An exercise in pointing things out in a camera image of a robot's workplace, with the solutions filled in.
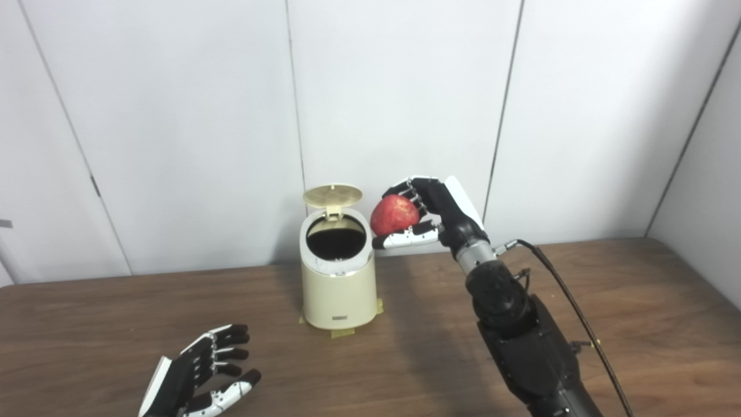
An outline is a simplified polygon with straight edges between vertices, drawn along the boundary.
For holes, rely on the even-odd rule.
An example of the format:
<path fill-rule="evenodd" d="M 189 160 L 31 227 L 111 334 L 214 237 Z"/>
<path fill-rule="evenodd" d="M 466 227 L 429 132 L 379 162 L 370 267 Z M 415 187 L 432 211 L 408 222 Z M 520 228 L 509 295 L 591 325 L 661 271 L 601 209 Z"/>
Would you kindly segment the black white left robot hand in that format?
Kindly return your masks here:
<path fill-rule="evenodd" d="M 162 356 L 141 400 L 139 416 L 220 416 L 261 381 L 257 369 L 243 372 L 233 361 L 248 359 L 241 348 L 251 336 L 245 324 L 208 330 L 180 351 Z"/>

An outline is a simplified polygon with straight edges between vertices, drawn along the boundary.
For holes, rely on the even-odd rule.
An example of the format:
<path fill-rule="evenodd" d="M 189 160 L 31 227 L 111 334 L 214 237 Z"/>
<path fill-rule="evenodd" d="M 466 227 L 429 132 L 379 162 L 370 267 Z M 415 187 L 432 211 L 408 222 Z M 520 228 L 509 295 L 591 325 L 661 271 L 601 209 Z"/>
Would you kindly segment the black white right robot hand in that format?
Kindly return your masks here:
<path fill-rule="evenodd" d="M 453 255 L 479 242 L 490 243 L 474 204 L 454 176 L 412 176 L 389 187 L 383 197 L 399 195 L 410 199 L 420 217 L 436 215 L 439 221 L 421 221 L 374 237 L 374 249 L 421 246 L 439 242 Z"/>

